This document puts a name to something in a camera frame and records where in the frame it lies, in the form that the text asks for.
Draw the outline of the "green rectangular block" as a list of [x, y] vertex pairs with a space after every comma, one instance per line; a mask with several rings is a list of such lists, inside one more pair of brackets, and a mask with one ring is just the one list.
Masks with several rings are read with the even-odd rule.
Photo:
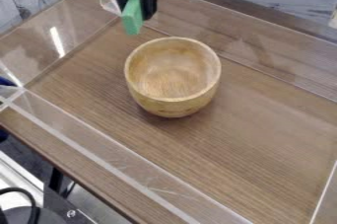
[[141, 0], [128, 0], [121, 13], [124, 29], [128, 35], [137, 35], [144, 23]]

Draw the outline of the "brown wooden bowl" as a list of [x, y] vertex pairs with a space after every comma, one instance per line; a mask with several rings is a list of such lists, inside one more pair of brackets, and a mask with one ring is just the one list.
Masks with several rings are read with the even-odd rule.
[[184, 117], [210, 103], [221, 79], [221, 61], [201, 41], [161, 37], [130, 52], [124, 76], [130, 96], [146, 112]]

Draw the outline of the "blue object at edge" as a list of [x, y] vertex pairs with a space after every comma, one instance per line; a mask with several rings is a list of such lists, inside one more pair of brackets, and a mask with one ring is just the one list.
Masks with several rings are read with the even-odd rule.
[[16, 84], [11, 80], [8, 80], [7, 78], [4, 78], [1, 76], [0, 76], [0, 85], [1, 86], [13, 86], [13, 87], [16, 87]]

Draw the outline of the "black metal table leg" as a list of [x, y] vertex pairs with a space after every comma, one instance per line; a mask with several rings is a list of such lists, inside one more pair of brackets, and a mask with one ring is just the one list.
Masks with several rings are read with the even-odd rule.
[[51, 180], [49, 180], [49, 188], [56, 192], [60, 193], [63, 184], [63, 173], [57, 168], [53, 168]]

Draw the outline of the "clear acrylic tray wall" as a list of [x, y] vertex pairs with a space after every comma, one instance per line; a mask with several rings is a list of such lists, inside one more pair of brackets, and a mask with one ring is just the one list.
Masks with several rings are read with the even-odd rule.
[[[217, 52], [210, 104], [133, 101], [144, 42]], [[140, 224], [337, 224], [337, 30], [242, 0], [160, 0], [136, 36], [99, 0], [60, 0], [0, 36], [0, 127]]]

